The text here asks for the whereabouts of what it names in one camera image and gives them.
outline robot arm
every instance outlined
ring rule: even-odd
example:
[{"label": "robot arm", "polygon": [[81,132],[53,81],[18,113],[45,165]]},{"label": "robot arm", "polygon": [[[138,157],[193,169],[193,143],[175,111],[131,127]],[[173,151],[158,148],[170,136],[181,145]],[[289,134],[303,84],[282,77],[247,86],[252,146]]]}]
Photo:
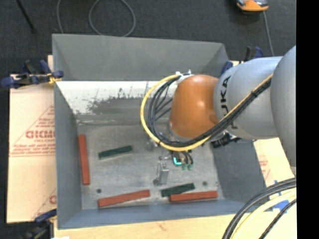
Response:
[{"label": "robot arm", "polygon": [[[283,57],[256,58],[234,66],[219,79],[207,75],[183,79],[172,98],[169,136],[165,136],[156,129],[156,111],[162,109],[156,104],[179,78],[163,79],[142,102],[142,124],[157,144],[172,151],[188,151],[209,139],[219,139],[226,130],[243,139],[279,137],[296,175],[296,47]],[[147,124],[145,102],[160,85]]]}]

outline black carpet floor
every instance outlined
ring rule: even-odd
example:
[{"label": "black carpet floor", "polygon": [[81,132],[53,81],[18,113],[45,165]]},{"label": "black carpet floor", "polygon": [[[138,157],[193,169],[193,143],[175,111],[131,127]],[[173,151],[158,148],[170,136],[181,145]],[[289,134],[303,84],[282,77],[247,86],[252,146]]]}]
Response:
[{"label": "black carpet floor", "polygon": [[[18,72],[25,60],[38,64],[52,52],[51,35],[60,33],[59,0],[21,0],[36,33],[31,33],[15,0],[0,0],[0,79]],[[62,0],[60,19],[65,33],[96,34],[88,14],[96,0]],[[265,13],[244,15],[230,0],[125,0],[136,16],[130,36],[220,42],[229,59],[244,59],[247,46],[265,56],[283,56],[296,45],[297,0],[268,0]],[[119,0],[101,0],[92,22],[105,35],[123,36],[132,15]],[[8,153],[8,95],[0,92],[0,239],[12,239],[32,224],[5,223]]]}]

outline green wooden block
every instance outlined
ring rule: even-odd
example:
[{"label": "green wooden block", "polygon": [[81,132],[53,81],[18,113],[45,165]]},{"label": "green wooden block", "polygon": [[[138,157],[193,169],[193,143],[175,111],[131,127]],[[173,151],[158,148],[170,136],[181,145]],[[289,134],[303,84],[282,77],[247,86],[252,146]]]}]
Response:
[{"label": "green wooden block", "polygon": [[99,153],[99,159],[104,159],[104,158],[108,158],[108,157],[114,157],[123,153],[127,153],[132,151],[133,148],[132,146],[128,145],[128,146],[124,146],[124,147],[120,147],[120,148],[116,148],[116,149],[109,149],[106,151],[102,151]]}]

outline cable bundle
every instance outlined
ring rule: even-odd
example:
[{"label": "cable bundle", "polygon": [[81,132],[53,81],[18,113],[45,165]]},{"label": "cable bundle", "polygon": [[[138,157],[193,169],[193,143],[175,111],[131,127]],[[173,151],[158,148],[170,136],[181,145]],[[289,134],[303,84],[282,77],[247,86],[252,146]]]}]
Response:
[{"label": "cable bundle", "polygon": [[[296,193],[296,187],[297,187],[297,181],[296,178],[287,179],[285,181],[276,183],[261,192],[259,192],[257,195],[255,195],[253,198],[251,198],[234,216],[232,221],[229,223],[222,239],[234,239],[237,238],[240,231],[244,228],[244,226],[252,220],[258,213],[261,213],[274,205],[280,203],[281,201],[288,199],[291,200],[289,204],[287,204],[274,218],[274,220],[269,224],[269,226],[266,228],[266,230],[263,232],[263,234],[259,237],[259,239],[265,238],[265,236],[269,233],[269,231],[272,229],[272,227],[276,224],[276,222],[280,219],[280,217],[292,206],[297,202],[297,193]],[[264,200],[265,198],[268,198],[276,193],[290,190],[280,196],[277,196],[260,207],[258,207],[256,210],[254,210],[238,227],[241,218],[243,215],[255,204],[259,203],[260,201]]]},{"label": "cable bundle", "polygon": [[[160,146],[172,150],[172,151],[188,151],[193,148],[196,148],[202,144],[204,144],[207,140],[212,137],[219,135],[223,132],[245,109],[246,107],[256,98],[258,97],[264,90],[266,90],[271,83],[271,78],[273,74],[267,77],[261,84],[259,84],[251,93],[249,93],[241,102],[239,102],[225,117],[221,119],[221,121],[199,135],[198,137],[188,140],[188,141],[172,141],[166,138],[163,134],[158,132],[156,128],[156,120],[163,116],[165,113],[169,112],[169,109],[165,110],[162,114],[157,115],[157,113],[164,108],[164,106],[171,102],[171,99],[166,101],[164,104],[164,100],[167,96],[168,88],[170,85],[177,81],[180,77],[189,75],[187,74],[176,74],[168,76],[161,81],[157,82],[154,86],[152,86],[149,91],[144,96],[141,104],[140,117],[142,126],[144,127],[147,134]],[[146,124],[144,119],[144,107],[146,101],[148,100],[151,93],[157,88],[158,90],[155,92],[153,98],[151,99],[149,111],[148,111],[148,124]]]}]

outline blue clamp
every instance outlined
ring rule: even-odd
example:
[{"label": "blue clamp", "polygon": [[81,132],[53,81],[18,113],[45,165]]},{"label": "blue clamp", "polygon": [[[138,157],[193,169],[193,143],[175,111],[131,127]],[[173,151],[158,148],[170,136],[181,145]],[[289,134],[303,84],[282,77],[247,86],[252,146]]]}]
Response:
[{"label": "blue clamp", "polygon": [[278,208],[279,211],[281,211],[287,204],[289,204],[288,200],[283,200],[281,202],[279,202],[278,204],[274,205],[273,208]]},{"label": "blue clamp", "polygon": [[40,83],[51,83],[59,81],[64,76],[63,71],[52,72],[47,63],[44,60],[40,61],[41,71],[33,74],[35,71],[30,61],[25,61],[22,67],[22,74],[18,74],[15,77],[9,76],[1,80],[1,86],[4,88],[15,88],[35,85]]}]

